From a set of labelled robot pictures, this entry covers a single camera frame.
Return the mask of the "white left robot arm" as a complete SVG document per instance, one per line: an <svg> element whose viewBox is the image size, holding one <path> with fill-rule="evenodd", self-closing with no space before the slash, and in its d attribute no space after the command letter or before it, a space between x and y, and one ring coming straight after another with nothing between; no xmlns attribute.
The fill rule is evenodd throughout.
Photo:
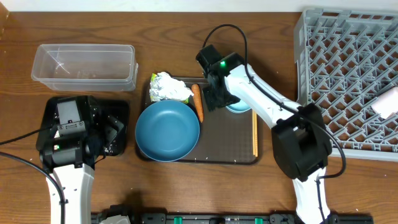
<svg viewBox="0 0 398 224"><path fill-rule="evenodd" d="M97 158L122 154L130 107L93 96L47 101L36 149L50 193L52 223L91 223Z"/></svg>

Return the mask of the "dark blue plate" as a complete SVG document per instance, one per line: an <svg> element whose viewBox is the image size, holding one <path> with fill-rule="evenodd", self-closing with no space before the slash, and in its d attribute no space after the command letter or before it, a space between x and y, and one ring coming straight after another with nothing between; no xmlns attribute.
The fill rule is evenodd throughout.
<svg viewBox="0 0 398 224"><path fill-rule="evenodd" d="M200 137L200 123L193 110L179 101L160 101L139 116L135 137L148 158L173 162L188 155Z"/></svg>

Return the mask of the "white pink cup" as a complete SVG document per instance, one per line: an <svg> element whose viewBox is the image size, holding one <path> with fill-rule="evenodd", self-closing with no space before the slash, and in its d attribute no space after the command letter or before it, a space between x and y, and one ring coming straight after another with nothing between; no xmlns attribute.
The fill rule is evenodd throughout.
<svg viewBox="0 0 398 224"><path fill-rule="evenodd" d="M380 115L382 119L387 119L397 113L397 87L391 88L380 95L371 105L371 108Z"/></svg>

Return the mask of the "light blue small bowl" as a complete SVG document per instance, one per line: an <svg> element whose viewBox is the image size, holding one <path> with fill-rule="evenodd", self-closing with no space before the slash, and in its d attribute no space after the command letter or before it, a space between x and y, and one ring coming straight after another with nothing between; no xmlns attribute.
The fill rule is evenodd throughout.
<svg viewBox="0 0 398 224"><path fill-rule="evenodd" d="M248 104L246 104L243 100L240 100L238 103L226 106L226 109L232 113L239 114L249 111L251 107Z"/></svg>

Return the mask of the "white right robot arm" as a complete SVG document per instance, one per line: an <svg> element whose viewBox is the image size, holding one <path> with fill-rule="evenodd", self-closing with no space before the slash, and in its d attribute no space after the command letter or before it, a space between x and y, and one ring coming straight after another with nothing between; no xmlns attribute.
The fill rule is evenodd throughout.
<svg viewBox="0 0 398 224"><path fill-rule="evenodd" d="M304 223L325 223L330 214L324 181L331 142L320 110L300 106L278 93L247 64L232 53L223 57L213 48L196 56L209 87L209 110L243 101L268 125L274 159L293 181L296 213Z"/></svg>

